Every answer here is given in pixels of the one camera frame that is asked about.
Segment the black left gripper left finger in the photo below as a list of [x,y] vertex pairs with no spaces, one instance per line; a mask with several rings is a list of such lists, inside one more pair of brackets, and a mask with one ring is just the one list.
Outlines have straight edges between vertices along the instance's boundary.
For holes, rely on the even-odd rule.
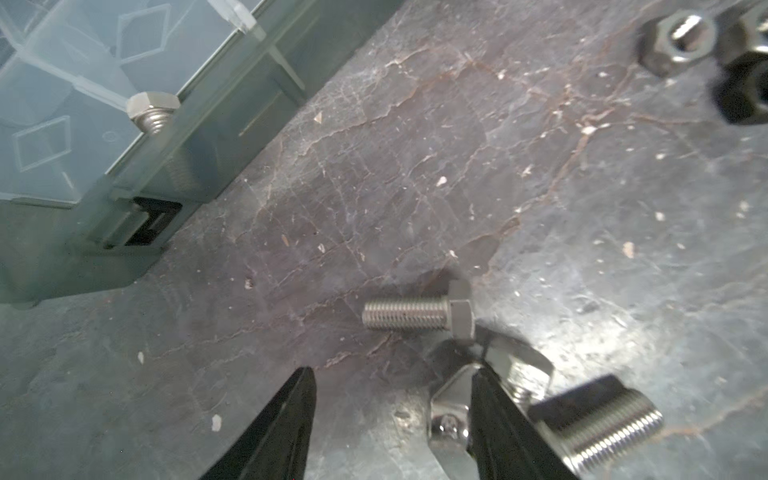
[[310,367],[296,369],[204,479],[302,479],[317,384]]

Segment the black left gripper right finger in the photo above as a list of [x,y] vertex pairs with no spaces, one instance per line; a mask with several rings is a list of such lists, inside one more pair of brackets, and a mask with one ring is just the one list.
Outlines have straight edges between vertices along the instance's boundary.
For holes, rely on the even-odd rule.
[[481,479],[574,479],[486,367],[472,377],[471,450]]

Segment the silver hex bolt large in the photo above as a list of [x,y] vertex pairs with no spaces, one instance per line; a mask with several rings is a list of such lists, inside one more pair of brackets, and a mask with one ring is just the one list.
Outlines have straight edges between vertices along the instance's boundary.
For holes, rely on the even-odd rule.
[[605,375],[532,406],[528,418],[577,476],[613,461],[664,426],[654,403]]

